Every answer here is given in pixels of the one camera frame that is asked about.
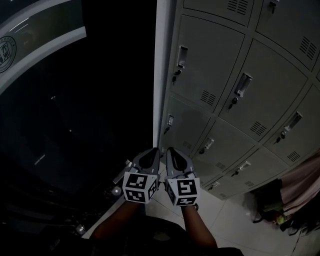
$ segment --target logo emblem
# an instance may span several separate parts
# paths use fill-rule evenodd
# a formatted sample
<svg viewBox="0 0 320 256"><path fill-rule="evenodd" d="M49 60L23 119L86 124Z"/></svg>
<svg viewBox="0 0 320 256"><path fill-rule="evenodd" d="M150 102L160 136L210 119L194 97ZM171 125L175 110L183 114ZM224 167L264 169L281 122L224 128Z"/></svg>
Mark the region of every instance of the logo emblem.
<svg viewBox="0 0 320 256"><path fill-rule="evenodd" d="M11 66L16 52L16 41L11 36L0 38L0 73L5 72Z"/></svg>

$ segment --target locker door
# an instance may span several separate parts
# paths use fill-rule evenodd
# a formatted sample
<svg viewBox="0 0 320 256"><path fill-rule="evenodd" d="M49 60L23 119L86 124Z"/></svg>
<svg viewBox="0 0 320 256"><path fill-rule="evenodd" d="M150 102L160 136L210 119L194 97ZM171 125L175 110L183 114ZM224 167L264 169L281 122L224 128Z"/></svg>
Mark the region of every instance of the locker door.
<svg viewBox="0 0 320 256"><path fill-rule="evenodd" d="M171 90L213 111L219 101L244 35L216 23L183 15L177 45L181 70Z"/></svg>
<svg viewBox="0 0 320 256"><path fill-rule="evenodd" d="M254 0L184 0L183 8L217 15L248 26Z"/></svg>
<svg viewBox="0 0 320 256"><path fill-rule="evenodd" d="M205 188L211 195L224 200L247 190L246 187L233 182L229 176L222 176Z"/></svg>
<svg viewBox="0 0 320 256"><path fill-rule="evenodd" d="M173 121L170 129L162 134L162 146L166 149L174 147L189 155L204 131L209 116L171 96L168 103L167 126L169 118L173 118Z"/></svg>
<svg viewBox="0 0 320 256"><path fill-rule="evenodd" d="M264 144L290 166L317 146L320 148L319 99L320 91L313 85L284 126ZM275 144L281 132L285 132L285 139Z"/></svg>
<svg viewBox="0 0 320 256"><path fill-rule="evenodd" d="M270 2L276 4L274 13ZM319 0L264 0L256 31L312 70L320 50Z"/></svg>
<svg viewBox="0 0 320 256"><path fill-rule="evenodd" d="M243 82L245 75L252 78ZM238 80L219 117L259 141L286 112L307 78L290 62L253 40ZM248 85L243 97L239 86ZM228 111L232 100L238 101Z"/></svg>
<svg viewBox="0 0 320 256"><path fill-rule="evenodd" d="M214 140L209 149L200 154L207 140ZM254 144L248 136L221 119L217 119L207 138L192 159L197 177L203 184L211 181L243 157Z"/></svg>
<svg viewBox="0 0 320 256"><path fill-rule="evenodd" d="M267 149L260 148L237 168L228 172L226 176L229 176L238 186L250 189L280 174L285 169L279 159ZM238 175L233 175L237 170L239 170Z"/></svg>

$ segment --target dark clothing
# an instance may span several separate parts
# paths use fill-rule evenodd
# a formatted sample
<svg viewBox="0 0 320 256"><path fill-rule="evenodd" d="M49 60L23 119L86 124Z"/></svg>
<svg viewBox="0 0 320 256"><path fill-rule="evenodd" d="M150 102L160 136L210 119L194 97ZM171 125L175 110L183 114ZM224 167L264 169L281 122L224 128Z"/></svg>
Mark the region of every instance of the dark clothing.
<svg viewBox="0 0 320 256"><path fill-rule="evenodd" d="M236 248L200 248L178 224L143 215L133 218L125 229L108 241L89 239L85 242L88 243L86 246L92 246L91 255L94 256L243 255Z"/></svg>

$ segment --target locker handle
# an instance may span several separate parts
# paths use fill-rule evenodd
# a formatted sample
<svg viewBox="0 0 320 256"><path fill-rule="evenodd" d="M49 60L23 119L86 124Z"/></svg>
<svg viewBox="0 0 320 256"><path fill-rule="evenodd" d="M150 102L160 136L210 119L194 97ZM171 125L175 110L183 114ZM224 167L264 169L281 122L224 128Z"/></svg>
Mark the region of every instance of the locker handle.
<svg viewBox="0 0 320 256"><path fill-rule="evenodd" d="M239 96L240 98L242 98L244 96L246 90L248 89L248 86L249 86L250 82L252 81L252 79L253 78L251 76L243 73L237 87L235 88L234 93L237 96Z"/></svg>
<svg viewBox="0 0 320 256"><path fill-rule="evenodd" d="M220 185L220 183L218 181L214 182L213 184L211 184L211 187L208 189L208 191L212 190L213 188L215 188L215 187L217 187L219 185Z"/></svg>
<svg viewBox="0 0 320 256"><path fill-rule="evenodd" d="M245 170L246 168L248 168L249 166L251 166L251 163L249 163L248 161L245 161L245 163L243 163L242 165L240 165L235 172L231 175L231 177L233 177L234 175L238 175L240 171Z"/></svg>
<svg viewBox="0 0 320 256"><path fill-rule="evenodd" d="M170 130L170 128L172 127L173 123L174 123L174 117L169 114L169 119L168 119L167 127L164 130L164 135Z"/></svg>
<svg viewBox="0 0 320 256"><path fill-rule="evenodd" d="M178 61L177 61L176 65L181 69L185 68L186 60L187 60L187 53L188 53L188 48L180 45L179 53L178 53Z"/></svg>
<svg viewBox="0 0 320 256"><path fill-rule="evenodd" d="M212 144L215 142L212 138L207 138L206 143L204 144L203 148L200 150L199 154L202 155L206 150L208 150Z"/></svg>
<svg viewBox="0 0 320 256"><path fill-rule="evenodd" d="M302 115L299 112L296 112L293 117L289 120L289 122L284 126L287 132L290 132L293 127L301 120Z"/></svg>

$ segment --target clothing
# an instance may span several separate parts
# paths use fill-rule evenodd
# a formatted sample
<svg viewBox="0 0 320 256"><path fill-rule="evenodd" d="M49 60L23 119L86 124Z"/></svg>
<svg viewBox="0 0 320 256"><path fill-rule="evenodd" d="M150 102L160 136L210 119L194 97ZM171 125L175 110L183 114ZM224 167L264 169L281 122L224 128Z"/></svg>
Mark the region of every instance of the clothing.
<svg viewBox="0 0 320 256"><path fill-rule="evenodd" d="M320 191L320 150L280 179L283 211L284 215L289 216Z"/></svg>
<svg viewBox="0 0 320 256"><path fill-rule="evenodd" d="M280 226L282 231L291 229L291 235L296 234L300 229L307 228L312 231L320 222L320 193L298 210L291 219Z"/></svg>
<svg viewBox="0 0 320 256"><path fill-rule="evenodd" d="M94 256L242 256L236 248L201 249L178 224L150 216L135 216L127 227L111 240L93 242Z"/></svg>
<svg viewBox="0 0 320 256"><path fill-rule="evenodd" d="M258 211L261 214L269 211L276 211L282 214L283 202L280 194L281 187L282 181L275 179L270 183L252 191L252 193L255 194L258 204Z"/></svg>

